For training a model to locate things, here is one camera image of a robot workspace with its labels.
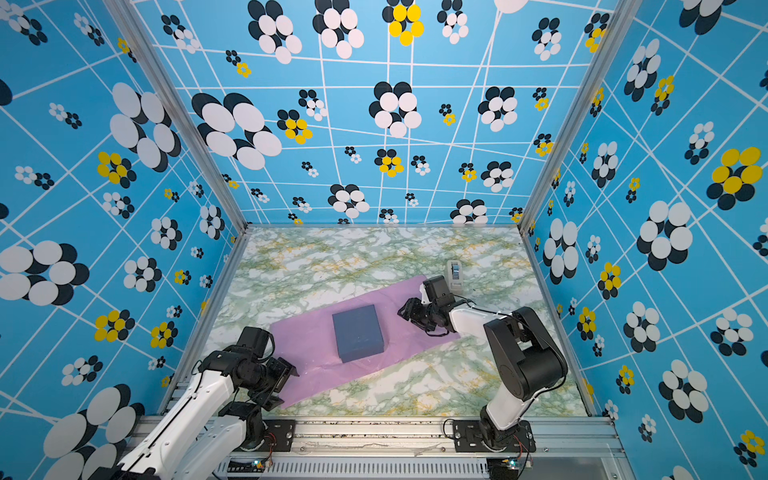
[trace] blue box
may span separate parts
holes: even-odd
[[[333,314],[336,347],[342,362],[352,362],[384,351],[384,337],[373,305]]]

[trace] black mounting plate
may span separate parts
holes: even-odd
[[[533,432],[531,431],[531,424],[525,420],[521,420],[514,429],[510,429],[509,432],[505,432],[506,435],[515,435],[520,440],[523,446],[524,452],[535,452],[536,441],[533,439]],[[519,453],[520,443],[516,440],[512,440],[512,443],[501,452],[494,452],[485,447],[482,441],[482,434],[480,433],[480,421],[478,420],[454,420],[453,421],[453,445],[458,453]]]
[[[254,450],[255,452],[269,452],[271,437],[268,434],[275,435],[277,443],[272,445],[273,452],[290,452],[293,445],[293,433],[296,430],[296,420],[264,420],[266,430],[264,432],[265,440],[261,446]]]

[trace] blue patterned wall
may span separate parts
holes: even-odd
[[[132,2],[249,221],[506,224],[616,3]]]
[[[524,233],[637,478],[768,478],[766,23],[646,0]]]
[[[157,411],[236,233],[100,1],[0,19],[0,478],[87,479]]]

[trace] black and white flower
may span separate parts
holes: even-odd
[[[687,417],[695,423],[701,423],[703,414],[710,408],[704,395],[707,379],[700,372],[688,370],[680,360],[673,360],[672,367],[662,375],[659,393],[669,400],[669,410],[678,420]]]
[[[64,377],[61,379],[63,386],[78,386],[83,382],[93,382],[96,375],[104,367],[104,363],[99,362],[98,356],[92,355],[88,360],[79,358],[72,363],[68,363],[61,370]]]
[[[127,275],[123,279],[125,288],[135,288],[138,292],[151,292],[157,286],[157,282],[163,278],[163,272],[157,268],[157,260],[154,258],[138,257],[129,260],[124,265]]]
[[[136,207],[131,203],[131,198],[123,197],[118,192],[104,192],[103,198],[104,203],[101,204],[101,208],[116,217],[129,218],[136,210]]]
[[[659,52],[659,39],[654,38],[648,46],[637,47],[633,57],[633,65],[627,72],[627,83],[624,86],[624,94],[632,95],[632,101],[640,101],[646,88],[652,88],[656,84],[658,70],[661,66]]]
[[[751,342],[755,338],[750,328],[752,317],[746,313],[737,315],[736,310],[729,308],[723,311],[723,316],[715,321],[715,325],[717,330],[710,333],[710,338],[717,345],[720,353],[723,356],[730,356],[732,353],[745,356],[744,343]]]
[[[357,28],[357,14],[349,7],[349,0],[316,0],[317,15],[312,26],[328,48],[336,48],[340,58],[352,56],[353,48],[360,48],[365,35]]]
[[[306,114],[315,121],[321,121],[323,117],[328,116],[326,103],[317,97],[314,90],[299,90],[299,106],[306,108]]]
[[[382,208],[382,213],[379,214],[379,218],[382,218],[384,223],[400,223],[400,219],[391,208]]]
[[[515,111],[518,99],[512,87],[490,87],[485,91],[485,100],[478,105],[480,121],[491,125],[491,131],[500,131],[505,125],[514,124],[518,120]]]
[[[533,52],[542,61],[547,61],[550,56],[557,55],[560,52],[560,40],[562,40],[563,34],[558,31],[559,26],[559,18],[542,18],[538,23],[538,28],[531,35],[531,39],[537,42]]]
[[[91,25],[91,21],[88,20],[88,17],[84,17],[83,15],[75,12],[74,26],[80,28],[82,34],[93,40],[97,47],[104,44],[104,37],[101,36],[101,31],[95,26]]]
[[[644,442],[652,443],[654,440],[652,437],[656,433],[656,420],[646,413],[637,430],[640,432],[640,437],[642,437]]]
[[[187,187],[187,190],[189,193],[195,195],[197,198],[203,198],[203,195],[205,195],[205,190],[203,190],[203,186],[200,185],[195,180],[192,180],[190,182],[189,187]]]
[[[549,267],[549,278],[555,285],[565,278],[572,278],[576,274],[578,266],[578,252],[576,251],[576,236],[578,227],[574,222],[567,222],[555,218],[549,227],[549,238],[544,242],[544,265]]]
[[[714,122],[708,121],[694,127],[694,133],[688,138],[688,150],[685,152],[685,159],[689,160],[691,165],[698,164],[699,160],[709,156],[708,146],[715,138],[715,132],[712,131],[714,126]]]
[[[624,324],[624,335],[631,339],[632,350],[637,353],[643,349],[653,352],[656,343],[661,339],[659,312],[654,308],[645,308],[642,302],[632,304],[632,311],[627,314],[627,322]]]
[[[723,5],[730,5],[736,0],[684,0],[683,11],[680,12],[680,26],[694,26],[696,35],[704,35],[720,20]]]
[[[64,305],[74,295],[74,287],[88,280],[90,272],[76,263],[77,250],[68,243],[44,240],[34,248],[14,245],[0,252],[0,298],[29,300],[37,306]]]
[[[463,3],[462,0],[442,0],[441,10],[437,12],[437,21],[443,25],[442,36],[454,45],[469,34],[467,14],[462,12]]]
[[[121,112],[110,120],[112,137],[137,154],[142,164],[156,172],[165,171],[168,157],[178,157],[181,153],[181,140],[170,129],[170,117],[160,99],[152,92],[139,95],[122,82],[112,88],[112,98]],[[149,127],[152,127],[153,139],[144,131]]]
[[[487,169],[480,174],[480,178],[482,179],[482,184],[496,194],[502,191],[502,188],[512,186],[512,175],[514,173],[510,162],[499,163],[492,161],[488,164]]]
[[[422,116],[416,111],[416,96],[411,85],[401,81],[393,88],[386,81],[380,81],[373,88],[376,101],[371,102],[368,113],[379,128],[389,129],[395,138],[403,138],[408,129],[422,124]]]
[[[486,213],[488,213],[488,208],[483,200],[478,199],[470,202],[464,198],[456,202],[456,210],[451,212],[451,218],[453,223],[476,223],[482,225],[488,222]]]
[[[310,202],[304,200],[304,197],[294,197],[293,198],[293,205],[295,205],[299,210],[304,212],[305,214],[308,214],[312,211],[312,207],[310,206]]]
[[[48,37],[42,32],[42,25],[34,18],[25,15],[24,10],[8,0],[0,0],[0,20],[7,22],[11,30],[29,38],[33,45],[40,45],[48,41]]]
[[[163,31],[174,38],[176,46],[180,50],[186,50],[191,54],[202,49],[200,41],[195,38],[189,28],[184,27],[176,15],[162,15]]]
[[[574,195],[576,194],[576,182],[570,181],[565,184],[565,196],[563,201],[566,207],[570,207],[576,201]]]
[[[331,185],[330,190],[328,204],[340,214],[346,214],[354,220],[371,209],[366,202],[366,195],[355,184],[349,184],[346,187],[335,184]]]
[[[616,169],[619,166],[617,150],[618,144],[615,141],[609,144],[600,144],[598,148],[598,155],[592,163],[592,180],[600,188],[605,187],[605,184],[616,176]]]
[[[203,205],[200,207],[200,231],[208,235],[208,237],[219,240],[221,238],[221,232],[224,231],[226,226],[224,219],[221,217],[221,209],[214,205],[206,207]]]
[[[589,263],[598,261],[598,258],[600,258],[600,249],[600,237],[596,235],[590,235],[589,242],[587,242],[587,251],[584,252],[587,260],[589,260]]]
[[[102,389],[85,410],[57,421],[45,436],[45,456],[58,459],[45,478],[91,478],[97,468],[115,466],[143,414],[141,403],[131,404],[127,385]],[[92,439],[100,427],[107,443],[95,447]]]
[[[283,14],[283,7],[274,0],[262,4],[248,2],[248,13],[253,21],[248,24],[250,36],[259,42],[261,51],[275,54],[281,64],[289,64],[291,54],[301,52],[301,40],[293,34],[293,23]]]
[[[283,151],[280,139],[264,124],[261,111],[244,95],[227,94],[221,104],[215,97],[199,93],[192,97],[192,108],[205,122],[197,125],[197,131],[215,154],[234,157],[249,170],[261,170],[264,156]],[[228,135],[236,125],[243,129],[245,140]]]
[[[165,309],[165,316],[168,318],[179,318],[184,312],[181,305],[171,305]]]
[[[619,406],[613,400],[608,400],[604,406],[603,417],[608,417],[614,422],[619,419]]]
[[[411,165],[416,167],[416,173],[422,177],[430,172],[429,164],[424,155],[414,155],[413,160],[411,160]]]
[[[160,245],[166,250],[176,250],[176,245],[181,242],[181,231],[176,220],[169,217],[152,220],[152,234],[150,239],[155,245]]]
[[[694,242],[687,226],[690,216],[690,208],[683,202],[669,207],[659,200],[650,206],[648,219],[637,238],[637,249],[648,255],[650,268],[660,271],[667,261],[682,263],[688,258],[688,249]]]

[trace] marble-pattern floor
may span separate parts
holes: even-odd
[[[465,295],[478,305],[530,306],[557,341],[518,231],[501,227],[256,228],[204,355],[237,341],[244,326],[353,298],[461,260]],[[500,379],[490,347],[467,337],[315,395],[277,415],[475,416]],[[570,374],[530,416],[586,416]]]

